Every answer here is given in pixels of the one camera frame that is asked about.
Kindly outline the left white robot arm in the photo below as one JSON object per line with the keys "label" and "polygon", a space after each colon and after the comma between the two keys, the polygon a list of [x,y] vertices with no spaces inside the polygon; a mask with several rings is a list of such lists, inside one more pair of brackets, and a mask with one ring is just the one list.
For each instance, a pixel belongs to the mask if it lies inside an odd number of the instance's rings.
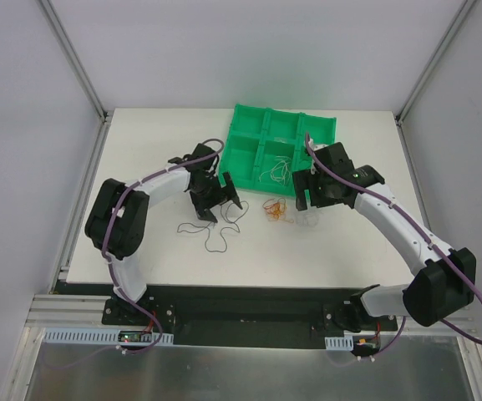
{"label": "left white robot arm", "polygon": [[114,294],[123,300],[120,313],[140,325],[150,315],[141,299],[147,290],[138,252],[145,236],[148,210],[173,195],[188,193],[198,220],[216,223],[211,209],[232,202],[242,208],[231,175],[216,172],[224,143],[210,139],[192,153],[167,161],[165,167],[131,183],[107,179],[99,188],[84,233],[109,267]]}

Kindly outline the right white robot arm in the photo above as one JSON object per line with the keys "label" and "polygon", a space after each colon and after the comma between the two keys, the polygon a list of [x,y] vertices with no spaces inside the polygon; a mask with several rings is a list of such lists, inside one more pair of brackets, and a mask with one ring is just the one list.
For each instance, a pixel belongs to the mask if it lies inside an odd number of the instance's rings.
{"label": "right white robot arm", "polygon": [[349,319],[354,327],[369,329],[389,315],[409,316],[429,327],[474,301],[476,259],[471,251],[453,248],[417,222],[372,166],[354,166],[342,143],[309,141],[305,151],[311,166],[292,175],[297,210],[350,207],[385,236],[414,277],[409,284],[375,284],[353,294]]}

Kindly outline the green compartment tray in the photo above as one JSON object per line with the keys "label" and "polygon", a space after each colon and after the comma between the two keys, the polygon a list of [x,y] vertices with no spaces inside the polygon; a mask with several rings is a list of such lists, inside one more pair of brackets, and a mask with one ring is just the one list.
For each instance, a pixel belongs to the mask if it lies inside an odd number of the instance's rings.
{"label": "green compartment tray", "polygon": [[237,104],[219,173],[229,172],[237,189],[293,197],[292,174],[311,167],[304,138],[331,145],[337,119]]}

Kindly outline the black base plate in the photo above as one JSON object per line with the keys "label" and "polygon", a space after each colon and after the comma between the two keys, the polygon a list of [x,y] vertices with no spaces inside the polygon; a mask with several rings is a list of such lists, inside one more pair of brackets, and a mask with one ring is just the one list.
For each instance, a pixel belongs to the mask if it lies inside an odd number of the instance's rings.
{"label": "black base plate", "polygon": [[176,345],[323,349],[353,288],[149,286],[138,304]]}

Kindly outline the left aluminium post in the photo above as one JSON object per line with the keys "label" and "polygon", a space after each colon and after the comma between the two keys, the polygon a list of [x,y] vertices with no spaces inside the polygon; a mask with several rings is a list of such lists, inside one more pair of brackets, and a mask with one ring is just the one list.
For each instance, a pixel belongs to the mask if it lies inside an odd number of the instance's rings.
{"label": "left aluminium post", "polygon": [[92,105],[95,113],[101,120],[105,120],[108,117],[108,111],[100,100],[98,93],[71,41],[71,38],[69,37],[63,22],[58,15],[55,6],[53,5],[53,2],[49,0],[38,0],[36,4],[46,18],[49,27],[52,29],[53,35],[58,42],[58,45],[61,48],[69,67],[73,71],[75,78],[84,91],[84,94]]}

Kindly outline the aluminium post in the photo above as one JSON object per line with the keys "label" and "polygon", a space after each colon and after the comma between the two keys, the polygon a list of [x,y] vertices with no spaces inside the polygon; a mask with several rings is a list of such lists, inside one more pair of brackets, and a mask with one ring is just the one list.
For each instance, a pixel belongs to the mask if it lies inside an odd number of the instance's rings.
{"label": "aluminium post", "polygon": [[84,94],[92,105],[95,113],[101,120],[105,120],[108,117],[108,111],[100,100],[98,93],[71,41],[71,38],[69,37],[63,22],[58,15],[55,6],[53,5],[53,2],[49,0],[38,0],[36,4],[46,18],[49,27],[52,29],[53,35],[58,42],[58,45],[61,48],[69,67],[73,71],[75,78],[84,91]]}
{"label": "aluminium post", "polygon": [[478,3],[479,1],[477,0],[465,0],[459,5],[455,15],[452,17],[449,23],[449,26],[445,29],[441,39],[429,57],[428,62],[425,64],[421,74],[412,87],[411,92],[405,99],[403,106],[396,113],[395,120],[397,126],[400,126],[410,113],[421,92],[424,90],[425,85],[433,75],[434,70],[437,68],[443,56],[449,50],[450,45],[455,40],[464,23],[467,21],[470,13]]}

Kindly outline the aluminium frame rail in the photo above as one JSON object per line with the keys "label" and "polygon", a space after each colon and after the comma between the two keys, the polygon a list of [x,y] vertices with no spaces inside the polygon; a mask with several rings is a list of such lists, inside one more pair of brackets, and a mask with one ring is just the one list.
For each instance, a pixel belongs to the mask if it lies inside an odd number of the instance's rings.
{"label": "aluminium frame rail", "polygon": [[26,327],[99,327],[107,296],[35,295]]}

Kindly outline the right aluminium post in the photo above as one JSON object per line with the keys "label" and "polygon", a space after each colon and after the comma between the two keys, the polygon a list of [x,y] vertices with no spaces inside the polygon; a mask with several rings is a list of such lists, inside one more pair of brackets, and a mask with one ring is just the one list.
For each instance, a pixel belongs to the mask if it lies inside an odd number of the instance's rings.
{"label": "right aluminium post", "polygon": [[464,23],[467,21],[470,13],[478,3],[479,1],[477,0],[465,0],[459,5],[455,15],[452,17],[449,23],[449,26],[445,29],[441,39],[429,57],[428,62],[425,64],[421,74],[412,87],[411,92],[405,99],[403,106],[396,113],[395,120],[397,126],[400,126],[410,113],[421,92],[424,90],[425,85],[433,75],[434,70],[437,68],[443,56],[449,50],[450,45],[455,40]]}

